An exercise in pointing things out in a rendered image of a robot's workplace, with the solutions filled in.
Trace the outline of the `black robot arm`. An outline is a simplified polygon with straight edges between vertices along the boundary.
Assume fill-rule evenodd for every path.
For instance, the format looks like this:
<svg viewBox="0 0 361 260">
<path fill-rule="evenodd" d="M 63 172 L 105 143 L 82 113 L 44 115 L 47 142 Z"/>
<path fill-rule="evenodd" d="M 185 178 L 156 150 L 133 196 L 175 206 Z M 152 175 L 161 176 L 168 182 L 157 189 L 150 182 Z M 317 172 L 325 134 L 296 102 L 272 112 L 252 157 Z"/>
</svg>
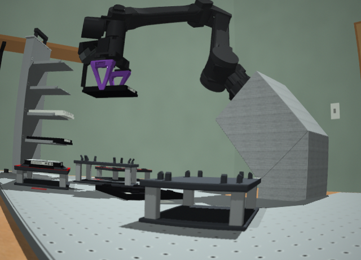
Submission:
<svg viewBox="0 0 361 260">
<path fill-rule="evenodd" d="M 231 18 L 232 14 L 213 5 L 211 0 L 195 0 L 195 3 L 186 6 L 148 8 L 114 5 L 109 8 L 107 16 L 85 17 L 81 38 L 98 40 L 80 42 L 78 54 L 81 62 L 88 64 L 95 53 L 108 52 L 110 37 L 125 40 L 126 31 L 146 25 L 185 21 L 190 21 L 187 23 L 193 28 L 206 25 L 212 28 L 212 36 L 209 58 L 200 82 L 210 91 L 223 92 L 227 89 L 229 100 L 232 100 L 250 77 L 238 64 L 239 58 L 230 47 Z M 105 38 L 101 38 L 104 32 Z"/>
</svg>

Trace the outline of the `white well plate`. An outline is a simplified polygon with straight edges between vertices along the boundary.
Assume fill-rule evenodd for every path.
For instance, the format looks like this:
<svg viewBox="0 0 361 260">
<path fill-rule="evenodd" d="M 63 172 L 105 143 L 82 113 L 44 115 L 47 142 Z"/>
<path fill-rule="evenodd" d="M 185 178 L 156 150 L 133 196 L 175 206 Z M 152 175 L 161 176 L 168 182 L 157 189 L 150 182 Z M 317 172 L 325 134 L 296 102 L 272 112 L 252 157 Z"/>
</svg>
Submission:
<svg viewBox="0 0 361 260">
<path fill-rule="evenodd" d="M 56 111 L 56 110 L 29 110 L 29 112 L 42 112 L 42 113 L 55 113 L 55 115 L 62 116 L 67 119 L 74 119 L 74 115 L 67 111 Z"/>
</svg>

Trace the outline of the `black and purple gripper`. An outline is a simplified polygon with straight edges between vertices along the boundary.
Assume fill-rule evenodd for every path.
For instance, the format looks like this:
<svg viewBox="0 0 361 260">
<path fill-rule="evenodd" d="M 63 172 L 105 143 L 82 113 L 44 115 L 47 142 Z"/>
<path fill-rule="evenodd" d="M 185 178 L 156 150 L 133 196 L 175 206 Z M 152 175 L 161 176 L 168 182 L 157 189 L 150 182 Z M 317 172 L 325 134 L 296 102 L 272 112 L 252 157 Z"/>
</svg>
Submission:
<svg viewBox="0 0 361 260">
<path fill-rule="evenodd" d="M 121 37 L 110 37 L 108 52 L 95 53 L 94 59 L 91 59 L 90 65 L 94 72 L 99 90 L 104 90 L 108 80 L 110 85 L 114 84 L 114 78 L 123 77 L 119 85 L 124 85 L 131 75 L 129 61 L 123 57 L 125 40 Z M 111 59 L 111 60 L 110 60 Z M 118 67 L 119 69 L 113 69 Z M 103 83 L 101 83 L 98 68 L 107 68 Z"/>
</svg>

